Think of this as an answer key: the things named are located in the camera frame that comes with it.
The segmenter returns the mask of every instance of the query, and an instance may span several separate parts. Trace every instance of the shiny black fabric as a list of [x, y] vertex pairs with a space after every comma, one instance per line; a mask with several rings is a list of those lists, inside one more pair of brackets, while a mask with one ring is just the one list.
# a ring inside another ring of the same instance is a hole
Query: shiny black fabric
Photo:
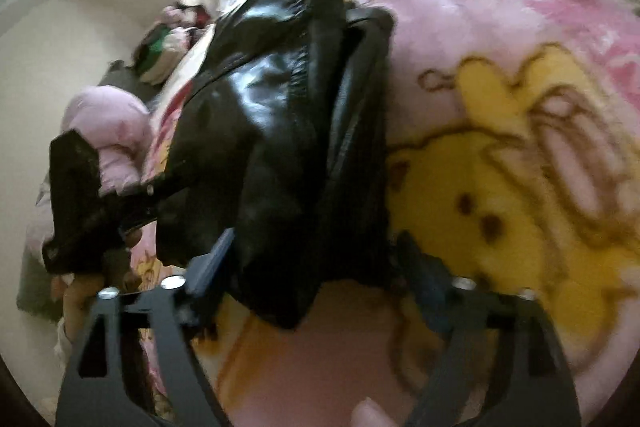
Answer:
[[235, 227], [232, 292], [286, 328], [323, 280], [383, 284], [392, 27], [343, 0], [247, 0], [218, 23], [167, 162], [198, 181], [161, 207], [165, 264]]

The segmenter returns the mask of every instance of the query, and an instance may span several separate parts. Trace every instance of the metal bolt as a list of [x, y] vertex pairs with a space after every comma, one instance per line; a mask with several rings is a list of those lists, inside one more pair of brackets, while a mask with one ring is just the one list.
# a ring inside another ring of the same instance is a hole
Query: metal bolt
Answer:
[[476, 282], [466, 277], [456, 277], [451, 285], [459, 290], [471, 291], [476, 289]]
[[182, 286], [186, 280], [182, 275], [172, 275], [165, 279], [162, 279], [160, 286], [165, 290], [174, 290]]
[[114, 299], [118, 296], [120, 290], [118, 290], [115, 286], [109, 286], [107, 288], [103, 288], [98, 292], [98, 299], [102, 299], [103, 301], [108, 301], [109, 299]]
[[537, 295], [531, 288], [523, 288], [518, 293], [518, 297], [525, 299], [526, 301], [534, 301], [536, 300]]

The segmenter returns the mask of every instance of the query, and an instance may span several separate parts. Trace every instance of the silver screw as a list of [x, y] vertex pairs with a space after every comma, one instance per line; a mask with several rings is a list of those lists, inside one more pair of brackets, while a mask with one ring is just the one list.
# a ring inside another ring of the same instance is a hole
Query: silver screw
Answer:
[[518, 297], [526, 301], [534, 301], [537, 298], [536, 293], [531, 288], [523, 288], [520, 290]]
[[160, 286], [165, 290], [174, 290], [182, 286], [185, 282], [186, 280], [182, 275], [172, 275], [162, 279]]
[[459, 290], [471, 291], [476, 289], [476, 282], [466, 277], [456, 277], [451, 285]]
[[103, 301], [108, 301], [109, 299], [114, 299], [118, 296], [120, 290], [118, 290], [115, 286], [109, 286], [107, 288], [103, 288], [98, 292], [98, 299], [102, 299]]

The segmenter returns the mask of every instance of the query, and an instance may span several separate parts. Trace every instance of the black leather garment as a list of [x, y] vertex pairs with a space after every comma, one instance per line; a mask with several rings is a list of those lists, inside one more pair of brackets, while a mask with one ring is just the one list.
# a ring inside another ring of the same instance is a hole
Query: black leather garment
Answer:
[[216, 27], [167, 171], [197, 181], [161, 206], [165, 263], [236, 229], [236, 298], [284, 328], [319, 285], [382, 285], [391, 16], [343, 0], [247, 0]]

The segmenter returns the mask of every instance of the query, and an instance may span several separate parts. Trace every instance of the cartoon print blanket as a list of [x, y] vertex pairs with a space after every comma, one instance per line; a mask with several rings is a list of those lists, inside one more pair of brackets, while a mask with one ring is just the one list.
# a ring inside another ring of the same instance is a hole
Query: cartoon print blanket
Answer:
[[[617, 0], [353, 1], [396, 20], [392, 231], [487, 288], [532, 289], [587, 423], [640, 345], [639, 20]], [[148, 285], [169, 273], [152, 232], [134, 256]], [[366, 396], [401, 423], [441, 348], [408, 298], [351, 282], [326, 284], [294, 333], [230, 298], [216, 322], [196, 349], [238, 426], [346, 425]]]

